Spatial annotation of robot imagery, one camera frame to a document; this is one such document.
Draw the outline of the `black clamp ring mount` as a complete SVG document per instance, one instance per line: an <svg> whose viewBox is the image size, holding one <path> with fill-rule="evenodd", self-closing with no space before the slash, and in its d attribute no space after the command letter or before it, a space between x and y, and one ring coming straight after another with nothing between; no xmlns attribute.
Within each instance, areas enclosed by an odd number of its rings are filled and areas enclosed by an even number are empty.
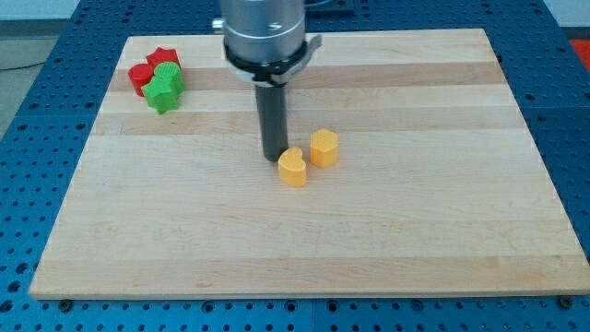
<svg viewBox="0 0 590 332"><path fill-rule="evenodd" d="M241 59L223 39L224 53L230 71L242 81L262 88L284 87L309 64L313 53L322 46L322 35L314 35L289 57L272 63L253 63Z"/></svg>

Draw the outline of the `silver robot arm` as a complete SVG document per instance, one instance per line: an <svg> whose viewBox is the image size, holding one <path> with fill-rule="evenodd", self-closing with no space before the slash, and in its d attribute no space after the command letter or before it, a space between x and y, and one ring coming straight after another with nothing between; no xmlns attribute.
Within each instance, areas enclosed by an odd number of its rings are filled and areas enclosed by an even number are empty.
<svg viewBox="0 0 590 332"><path fill-rule="evenodd" d="M255 89L263 154L289 148L286 89L322 46L306 38L303 0L220 0L223 50L230 70Z"/></svg>

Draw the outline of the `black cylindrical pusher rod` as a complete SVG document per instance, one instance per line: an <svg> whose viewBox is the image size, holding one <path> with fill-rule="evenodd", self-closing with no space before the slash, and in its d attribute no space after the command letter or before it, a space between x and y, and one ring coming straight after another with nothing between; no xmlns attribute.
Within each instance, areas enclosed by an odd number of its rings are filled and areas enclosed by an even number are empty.
<svg viewBox="0 0 590 332"><path fill-rule="evenodd" d="M255 88L256 106L265 158L277 162L289 147L284 87Z"/></svg>

